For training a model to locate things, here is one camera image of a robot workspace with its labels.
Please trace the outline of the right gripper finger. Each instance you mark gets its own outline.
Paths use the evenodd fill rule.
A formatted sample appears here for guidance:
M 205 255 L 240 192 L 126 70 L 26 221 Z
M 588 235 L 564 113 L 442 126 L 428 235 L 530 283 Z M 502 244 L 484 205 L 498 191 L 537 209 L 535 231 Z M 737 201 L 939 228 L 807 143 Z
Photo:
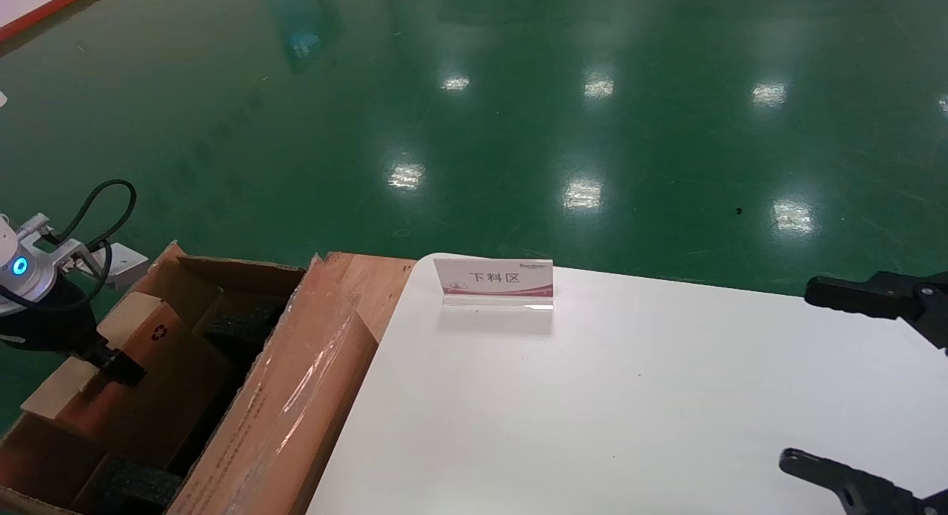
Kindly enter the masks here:
M 947 349 L 947 273 L 910 276 L 879 271 L 864 282 L 813 276 L 809 305 L 876 319 L 903 319 L 935 349 Z
M 797 448 L 781 452 L 780 470 L 832 491 L 847 514 L 946 514 L 947 491 L 924 498 L 881 476 Z

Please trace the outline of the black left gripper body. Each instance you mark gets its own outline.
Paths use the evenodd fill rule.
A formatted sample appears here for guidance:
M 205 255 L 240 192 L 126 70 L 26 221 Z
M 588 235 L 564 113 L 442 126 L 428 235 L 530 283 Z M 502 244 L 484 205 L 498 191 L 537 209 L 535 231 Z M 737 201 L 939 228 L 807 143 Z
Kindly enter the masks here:
M 1 318 L 4 345 L 89 357 L 101 348 L 97 319 L 88 303 L 67 311 L 26 308 Z

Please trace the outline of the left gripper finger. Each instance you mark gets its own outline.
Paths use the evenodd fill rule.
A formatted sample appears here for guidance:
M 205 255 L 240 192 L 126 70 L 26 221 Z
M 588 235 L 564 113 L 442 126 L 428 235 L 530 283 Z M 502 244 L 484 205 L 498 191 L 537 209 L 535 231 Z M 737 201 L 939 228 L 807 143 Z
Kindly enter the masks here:
M 95 343 L 81 350 L 80 357 L 95 366 L 115 383 L 135 387 L 144 379 L 146 370 L 122 350 L 105 343 Z

